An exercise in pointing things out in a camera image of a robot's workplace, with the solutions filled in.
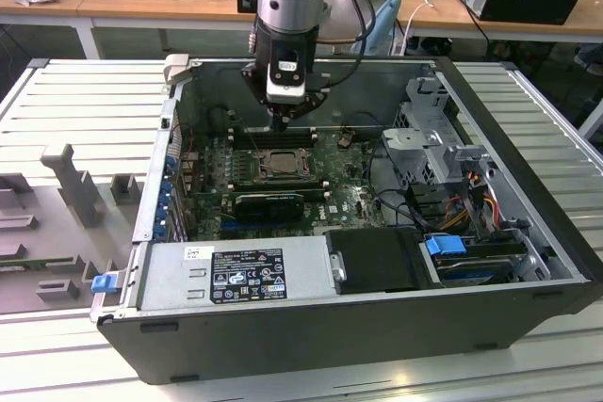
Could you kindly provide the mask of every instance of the sticker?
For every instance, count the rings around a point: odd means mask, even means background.
[[[185,261],[189,259],[211,259],[214,247],[185,247]]]
[[[282,249],[218,251],[212,249],[210,299],[216,304],[286,298]]]

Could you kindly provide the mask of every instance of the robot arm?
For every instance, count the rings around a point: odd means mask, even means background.
[[[328,35],[345,29],[358,35],[357,15],[350,15],[349,4],[341,0],[336,21],[327,21]],[[363,0],[364,7],[373,9]],[[284,131],[295,120],[318,108],[326,99],[327,84],[313,73],[319,24],[336,5],[325,0],[258,0],[255,25],[255,62],[242,71],[256,100],[272,117],[272,129]]]

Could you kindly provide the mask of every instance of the metal bracket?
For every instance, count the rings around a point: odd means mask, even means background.
[[[343,265],[343,256],[340,252],[329,255],[329,264],[331,264],[331,273],[335,282],[341,283],[348,278],[346,268]]]
[[[188,77],[188,54],[171,54],[163,64],[166,85],[175,85]]]
[[[418,77],[406,86],[406,93],[412,102],[429,106],[441,105],[444,108],[449,97],[442,82],[436,77]]]
[[[477,164],[481,160],[489,158],[490,154],[483,146],[448,146],[444,151],[444,162],[448,166],[448,177],[450,178],[463,177],[459,162],[475,162]]]

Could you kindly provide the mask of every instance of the floor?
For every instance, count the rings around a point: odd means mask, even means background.
[[[0,99],[4,98],[31,57],[83,58],[79,40],[70,27],[5,25],[0,30]],[[159,37],[153,29],[103,28],[95,31],[106,58],[163,58]],[[172,52],[194,56],[246,56],[247,32],[170,30]],[[543,46],[528,45],[533,53]],[[450,57],[481,61],[485,44],[481,40],[455,40]],[[585,73],[573,63],[575,44],[557,44],[532,82],[570,120],[603,81]]]

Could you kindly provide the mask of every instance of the wire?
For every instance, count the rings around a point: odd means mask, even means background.
[[[402,28],[402,23],[396,18],[396,24],[398,25],[399,32],[404,36],[404,29]]]
[[[416,7],[415,11],[413,11],[413,14],[411,14],[411,17],[408,18],[408,24],[406,25],[406,31],[404,32],[404,42],[402,44],[402,49],[400,50],[400,53],[399,53],[401,56],[404,56],[406,54],[406,48],[408,47],[408,34],[410,32],[411,24],[413,23],[413,19],[415,18],[415,15],[424,7],[435,8],[435,5],[432,4],[429,0],[423,0],[423,3],[421,5],[419,5],[418,7]]]
[[[471,21],[473,21],[473,24],[478,28],[478,30],[480,30],[480,33],[486,39],[486,53],[484,54],[484,58],[488,58],[490,56],[490,39],[488,38],[488,36],[485,34],[485,32],[483,31],[481,26],[476,21],[474,15],[473,15],[473,11],[471,11],[471,8],[469,8],[469,5],[467,4],[467,0],[463,0],[463,4],[467,10],[467,13],[469,13],[469,17],[471,18]]]
[[[404,42],[402,43],[402,49],[399,51],[399,54],[401,56],[404,56],[406,54],[406,48],[408,47],[408,33],[410,32],[413,19],[415,18],[415,15],[424,7],[434,8],[434,5],[430,3],[421,4],[416,7],[415,11],[413,11],[413,14],[411,14],[411,17],[408,19],[408,24],[406,25],[406,31],[404,32]]]
[[[370,24],[367,27],[365,25],[365,20],[364,20],[364,17],[362,17],[362,14],[359,16],[358,20],[360,21],[360,28],[362,30],[361,35],[365,36],[365,38],[361,41],[360,50],[358,51],[358,55],[356,56],[354,63],[351,65],[351,68],[346,75],[341,77],[339,80],[327,83],[323,89],[336,87],[337,85],[340,85],[343,82],[345,82],[346,80],[348,80],[356,72],[356,70],[358,70],[360,63],[362,62],[363,58],[365,57],[365,52],[367,51],[367,38],[366,37],[368,37],[368,35],[370,35],[372,33],[373,29],[375,28],[375,23],[377,22],[377,17],[375,16],[375,8],[373,7],[372,2],[370,0],[367,0],[367,3],[368,3],[368,9],[370,10]]]
[[[394,52],[394,43],[395,42],[396,42],[396,23],[394,22],[394,26],[392,27],[392,42],[389,45],[389,52],[387,53],[389,56],[391,56],[392,52]]]
[[[367,115],[369,118],[371,118],[377,124],[379,124],[383,129],[387,129],[387,126],[385,124],[383,124],[382,122],[380,122],[377,119],[377,117],[375,115],[373,115],[372,113],[370,113],[368,110],[356,110],[354,112],[351,112],[349,115],[344,117],[344,119],[341,121],[341,127],[343,128],[343,127],[349,126],[348,121],[350,121],[352,118],[354,118],[358,115]]]
[[[228,218],[231,218],[232,220],[236,221],[236,217],[231,216],[230,214],[224,214],[223,212],[220,212],[220,215],[222,217],[228,217]]]
[[[362,14],[362,10],[360,9],[358,0],[350,0],[350,1],[351,1],[351,5],[354,8],[354,11],[356,12],[356,16],[358,17],[358,21],[360,21],[360,35],[358,35],[356,38],[353,38],[353,39],[317,40],[318,44],[354,44],[355,42],[364,40],[368,36],[367,27],[366,27],[366,23],[365,23],[365,17]]]
[[[453,219],[451,219],[450,221],[448,221],[444,226],[442,226],[442,230],[447,230],[448,228],[451,228],[453,226],[455,226],[457,223],[459,223],[460,221],[465,220],[465,218],[468,216],[468,213],[466,210],[464,210],[462,213],[458,214],[456,217],[454,217]]]

